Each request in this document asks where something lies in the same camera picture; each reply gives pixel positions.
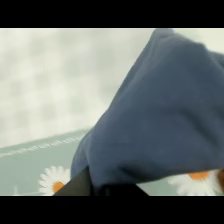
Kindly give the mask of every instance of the daisy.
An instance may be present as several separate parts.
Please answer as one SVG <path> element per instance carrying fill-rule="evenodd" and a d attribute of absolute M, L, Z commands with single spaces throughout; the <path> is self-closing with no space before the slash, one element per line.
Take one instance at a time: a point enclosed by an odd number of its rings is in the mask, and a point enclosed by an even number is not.
<path fill-rule="evenodd" d="M 70 180 L 70 170 L 64 169 L 62 166 L 45 169 L 46 174 L 41 174 L 39 184 L 41 188 L 39 192 L 44 196 L 51 196 L 59 191 Z"/>
<path fill-rule="evenodd" d="M 215 196 L 221 193 L 217 179 L 218 171 L 190 173 L 168 178 L 168 183 L 177 186 L 177 194 L 182 196 Z"/>

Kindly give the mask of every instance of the white checkered background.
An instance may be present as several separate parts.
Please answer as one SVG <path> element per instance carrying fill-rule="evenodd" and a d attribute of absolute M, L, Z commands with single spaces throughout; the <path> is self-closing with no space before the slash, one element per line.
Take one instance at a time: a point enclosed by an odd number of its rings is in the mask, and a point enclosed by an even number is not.
<path fill-rule="evenodd" d="M 0 29 L 0 147 L 91 127 L 154 29 Z"/>

